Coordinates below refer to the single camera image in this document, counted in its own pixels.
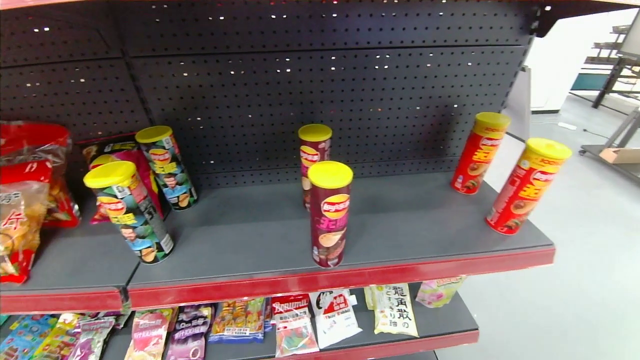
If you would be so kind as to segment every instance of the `yellow lid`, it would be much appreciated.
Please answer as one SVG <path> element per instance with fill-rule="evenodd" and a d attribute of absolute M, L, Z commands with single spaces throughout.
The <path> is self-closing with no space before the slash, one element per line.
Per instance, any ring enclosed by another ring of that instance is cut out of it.
<path fill-rule="evenodd" d="M 485 126 L 507 127 L 511 123 L 511 118 L 500 113 L 477 113 L 476 122 L 481 122 Z"/>
<path fill-rule="evenodd" d="M 92 189 L 103 189 L 131 180 L 136 165 L 130 161 L 114 161 L 101 165 L 84 176 L 84 184 Z"/>
<path fill-rule="evenodd" d="M 339 189 L 351 184 L 353 170 L 338 161 L 320 161 L 309 168 L 309 181 L 319 188 Z"/>
<path fill-rule="evenodd" d="M 164 125 L 152 126 L 142 129 L 136 133 L 136 141 L 140 143 L 150 143 L 162 140 L 173 134 L 170 127 Z"/>
<path fill-rule="evenodd" d="M 322 124 L 309 124 L 298 129 L 298 136 L 308 142 L 323 142 L 331 137 L 331 128 Z"/>
<path fill-rule="evenodd" d="M 572 152 L 566 145 L 545 138 L 530 138 L 526 142 L 527 148 L 536 154 L 555 160 L 568 159 Z"/>

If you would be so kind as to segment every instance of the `white wall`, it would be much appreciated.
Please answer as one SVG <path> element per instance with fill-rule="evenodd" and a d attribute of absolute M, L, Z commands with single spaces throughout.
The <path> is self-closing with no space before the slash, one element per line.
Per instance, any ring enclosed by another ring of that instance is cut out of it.
<path fill-rule="evenodd" d="M 525 65 L 531 68 L 531 110 L 560 110 L 594 42 L 612 26 L 631 24 L 637 9 L 559 20 L 536 38 Z"/>

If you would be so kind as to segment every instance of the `chip bag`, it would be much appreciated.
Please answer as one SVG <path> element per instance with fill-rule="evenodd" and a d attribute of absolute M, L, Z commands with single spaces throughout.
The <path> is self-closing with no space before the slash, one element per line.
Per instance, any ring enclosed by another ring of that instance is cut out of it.
<path fill-rule="evenodd" d="M 0 281 L 22 284 L 40 244 L 51 162 L 8 165 L 0 172 Z"/>
<path fill-rule="evenodd" d="M 89 170 L 93 170 L 100 165 L 111 163 L 112 161 L 130 161 L 136 165 L 136 170 L 140 175 L 140 180 L 147 189 L 149 199 L 156 207 L 158 214 L 164 218 L 160 200 L 158 198 L 158 187 L 156 179 L 151 172 L 147 158 L 140 150 L 140 146 L 135 140 L 135 134 L 110 136 L 86 142 L 78 142 L 86 160 Z M 97 201 L 98 212 L 91 219 L 91 224 L 109 222 L 109 215 L 101 202 Z"/>
<path fill-rule="evenodd" d="M 74 227 L 79 223 L 78 205 L 65 181 L 69 131 L 63 126 L 43 122 L 0 122 L 0 165 L 48 159 L 53 171 L 47 197 L 46 227 Z"/>

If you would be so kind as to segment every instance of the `red chip bag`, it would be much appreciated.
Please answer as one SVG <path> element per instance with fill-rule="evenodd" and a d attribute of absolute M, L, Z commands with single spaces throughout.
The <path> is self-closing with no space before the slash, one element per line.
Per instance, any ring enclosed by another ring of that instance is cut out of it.
<path fill-rule="evenodd" d="M 60 125 L 43 122 L 0 122 L 0 164 L 11 165 L 48 159 L 53 166 L 44 226 L 74 227 L 79 223 L 78 205 L 65 181 L 69 131 Z"/>
<path fill-rule="evenodd" d="M 0 171 L 0 281 L 22 284 L 40 244 L 52 166 L 40 160 Z"/>

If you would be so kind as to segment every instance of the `lay's logo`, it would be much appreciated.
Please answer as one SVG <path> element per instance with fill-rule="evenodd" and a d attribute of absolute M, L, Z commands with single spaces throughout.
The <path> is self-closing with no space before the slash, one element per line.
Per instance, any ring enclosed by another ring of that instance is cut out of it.
<path fill-rule="evenodd" d="M 322 214 L 328 218 L 341 218 L 349 211 L 349 195 L 339 193 L 329 196 L 322 201 L 320 209 L 322 210 Z"/>

